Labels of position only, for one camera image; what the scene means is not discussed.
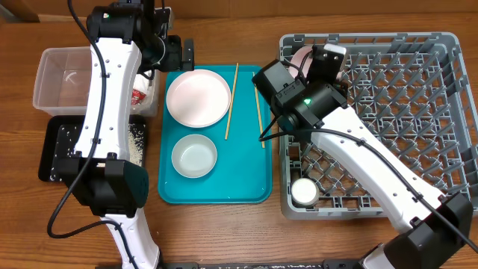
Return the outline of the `white napkin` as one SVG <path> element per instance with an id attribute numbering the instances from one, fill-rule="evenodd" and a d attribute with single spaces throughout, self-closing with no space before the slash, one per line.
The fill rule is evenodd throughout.
<path id="1" fill-rule="evenodd" d="M 152 80 L 149 80 L 145 76 L 136 74 L 133 89 L 147 96 L 150 92 L 151 82 Z"/>

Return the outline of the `red snack wrapper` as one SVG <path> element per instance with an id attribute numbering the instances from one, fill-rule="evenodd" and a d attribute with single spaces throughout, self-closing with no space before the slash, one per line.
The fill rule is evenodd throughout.
<path id="1" fill-rule="evenodd" d="M 131 95 L 131 104 L 132 105 L 140 105 L 143 103 L 143 100 L 146 98 L 146 94 L 142 91 L 133 89 Z"/>

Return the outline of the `cooked white rice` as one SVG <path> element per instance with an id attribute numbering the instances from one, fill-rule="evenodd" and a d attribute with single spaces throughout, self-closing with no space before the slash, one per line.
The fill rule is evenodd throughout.
<path id="1" fill-rule="evenodd" d="M 130 123 L 128 126 L 128 148 L 130 162 L 140 167 L 144 166 L 145 124 Z M 56 169 L 60 158 L 71 158 L 75 152 L 75 144 L 81 133 L 80 124 L 63 124 L 59 127 L 57 139 L 53 144 L 52 163 L 47 165 L 48 182 L 61 182 L 62 178 Z"/>

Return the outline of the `grey bowl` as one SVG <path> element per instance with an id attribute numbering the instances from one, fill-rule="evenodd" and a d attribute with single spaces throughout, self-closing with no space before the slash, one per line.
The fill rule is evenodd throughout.
<path id="1" fill-rule="evenodd" d="M 213 170 L 217 162 L 217 148 L 208 137 L 189 134 L 175 144 L 171 161 L 180 175 L 197 179 Z"/>

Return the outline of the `white cup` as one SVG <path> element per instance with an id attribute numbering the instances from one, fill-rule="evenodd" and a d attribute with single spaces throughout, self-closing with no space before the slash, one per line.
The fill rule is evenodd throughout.
<path id="1" fill-rule="evenodd" d="M 318 186 L 308 178 L 297 179 L 292 183 L 291 196 L 295 203 L 309 206 L 314 205 L 320 197 Z"/>

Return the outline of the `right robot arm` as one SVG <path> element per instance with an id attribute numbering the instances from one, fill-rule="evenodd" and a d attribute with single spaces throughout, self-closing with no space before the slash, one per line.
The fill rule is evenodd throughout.
<path id="1" fill-rule="evenodd" d="M 379 244 L 356 268 L 439 268 L 469 238 L 473 206 L 450 197 L 412 172 L 364 126 L 348 105 L 340 81 L 347 50 L 326 44 L 311 50 L 308 69 L 274 60 L 252 78 L 281 135 L 313 143 L 342 165 L 380 204 L 397 236 Z"/>

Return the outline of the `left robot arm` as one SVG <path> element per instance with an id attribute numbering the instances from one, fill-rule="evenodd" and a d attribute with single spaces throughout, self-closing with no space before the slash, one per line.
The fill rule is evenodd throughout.
<path id="1" fill-rule="evenodd" d="M 58 162 L 66 195 L 75 197 L 111 232 L 123 268 L 162 268 L 144 207 L 149 175 L 130 160 L 128 124 L 137 76 L 191 71 L 191 39 L 169 34 L 172 9 L 150 0 L 93 8 L 79 28 L 90 43 L 87 110 L 74 153 Z"/>

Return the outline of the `grey dishwasher rack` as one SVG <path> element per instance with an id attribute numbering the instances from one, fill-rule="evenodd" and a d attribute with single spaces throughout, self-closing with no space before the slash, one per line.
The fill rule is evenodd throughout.
<path id="1" fill-rule="evenodd" d="M 348 102 L 402 162 L 446 195 L 477 202 L 477 108 L 458 38 L 449 32 L 286 34 L 279 57 L 303 46 L 348 51 Z M 279 140 L 281 210 L 290 220 L 382 217 L 373 197 L 330 155 L 291 136 Z M 314 205 L 295 203 L 292 183 L 314 181 Z"/>

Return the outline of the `clear plastic waste bin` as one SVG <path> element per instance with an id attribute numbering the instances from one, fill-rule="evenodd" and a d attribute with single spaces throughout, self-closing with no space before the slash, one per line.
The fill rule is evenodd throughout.
<path id="1" fill-rule="evenodd" d="M 118 54 L 104 52 L 105 70 L 111 75 L 108 79 L 105 110 L 118 111 L 112 102 L 120 100 L 119 92 L 122 78 L 136 64 L 134 53 L 121 49 Z M 102 86 L 102 77 L 91 81 L 92 68 L 97 57 L 89 47 L 66 47 L 46 49 L 40 59 L 34 85 L 33 106 L 52 116 L 84 115 L 90 86 Z"/>

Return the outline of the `black waste tray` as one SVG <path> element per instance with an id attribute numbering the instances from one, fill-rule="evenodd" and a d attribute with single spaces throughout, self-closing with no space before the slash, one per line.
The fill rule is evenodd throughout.
<path id="1" fill-rule="evenodd" d="M 46 136 L 45 136 L 45 140 L 43 144 L 43 151 L 42 151 L 40 166 L 38 170 L 39 180 L 47 182 L 46 180 L 46 177 L 48 176 L 48 173 L 46 172 L 47 165 L 52 163 L 52 153 L 53 153 L 52 147 L 57 139 L 57 133 L 58 133 L 59 127 L 63 124 L 80 124 L 82 129 L 83 123 L 84 123 L 84 115 L 60 115 L 60 116 L 54 116 L 53 118 L 50 119 L 46 129 Z M 129 124 L 130 123 L 139 123 L 139 124 L 146 125 L 146 119 L 140 115 L 131 115 L 129 118 Z M 145 153 L 145 147 L 147 145 L 147 133 L 148 133 L 148 128 L 146 125 L 146 130 L 145 130 L 146 142 L 144 146 L 144 153 Z"/>

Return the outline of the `large white plate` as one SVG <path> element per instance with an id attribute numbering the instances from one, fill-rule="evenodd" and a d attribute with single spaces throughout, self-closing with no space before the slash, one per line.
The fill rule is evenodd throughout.
<path id="1" fill-rule="evenodd" d="M 195 69 L 179 75 L 167 88 L 166 107 L 183 126 L 205 128 L 219 122 L 229 111 L 232 93 L 216 72 Z"/>

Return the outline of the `wooden chopstick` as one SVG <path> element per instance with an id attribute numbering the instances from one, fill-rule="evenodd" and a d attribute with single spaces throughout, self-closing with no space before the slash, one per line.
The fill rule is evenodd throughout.
<path id="1" fill-rule="evenodd" d="M 228 138 L 229 138 L 230 125 L 231 125 L 231 121 L 232 121 L 232 110 L 233 110 L 233 106 L 234 106 L 235 91 L 236 91 L 236 85 L 237 85 L 237 81 L 238 81 L 238 70 L 239 70 L 239 63 L 236 63 L 235 77 L 234 77 L 234 81 L 233 81 L 233 88 L 232 88 L 232 94 L 231 94 L 231 102 L 230 102 L 230 106 L 229 106 L 228 121 L 227 121 L 227 125 L 226 125 L 225 140 L 228 140 Z"/>
<path id="2" fill-rule="evenodd" d="M 260 107 L 260 102 L 259 102 L 259 96 L 258 96 L 258 90 L 257 87 L 254 85 L 254 91 L 255 91 L 255 103 L 256 103 L 256 110 L 258 114 L 258 126 L 259 126 L 259 131 L 260 135 L 263 132 L 263 125 L 262 125 L 262 118 L 261 118 L 261 107 Z"/>

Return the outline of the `right wooden chopstick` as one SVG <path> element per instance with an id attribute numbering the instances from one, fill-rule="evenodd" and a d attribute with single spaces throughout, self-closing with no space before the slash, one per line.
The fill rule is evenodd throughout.
<path id="1" fill-rule="evenodd" d="M 256 110 L 258 114 L 258 126 L 259 126 L 259 131 L 260 135 L 263 132 L 263 125 L 262 125 L 262 118 L 261 118 L 261 107 L 260 107 L 260 102 L 259 102 L 259 96 L 258 96 L 258 90 L 257 87 L 254 85 L 254 91 L 255 91 L 255 103 L 256 103 Z"/>

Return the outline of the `teal serving tray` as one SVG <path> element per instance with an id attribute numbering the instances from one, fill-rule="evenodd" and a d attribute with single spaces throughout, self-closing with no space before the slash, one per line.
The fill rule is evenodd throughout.
<path id="1" fill-rule="evenodd" d="M 231 90 L 235 65 L 209 65 L 221 75 Z M 252 77 L 259 66 L 240 65 L 229 138 L 225 140 L 227 113 L 218 123 L 203 129 L 183 126 L 168 111 L 163 113 L 161 151 L 158 171 L 158 193 L 170 204 L 260 203 L 273 189 L 273 154 L 269 141 L 259 141 L 258 114 Z M 263 128 L 270 123 L 270 110 L 259 94 Z M 207 175 L 189 179 L 173 167 L 171 154 L 184 136 L 201 134 L 217 148 L 217 162 Z"/>

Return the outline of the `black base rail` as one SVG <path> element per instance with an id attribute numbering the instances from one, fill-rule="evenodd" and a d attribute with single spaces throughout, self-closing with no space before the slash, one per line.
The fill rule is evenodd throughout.
<path id="1" fill-rule="evenodd" d="M 358 259 L 325 259 L 315 263 L 229 263 L 229 264 L 198 264 L 163 263 L 165 269 L 362 269 Z"/>

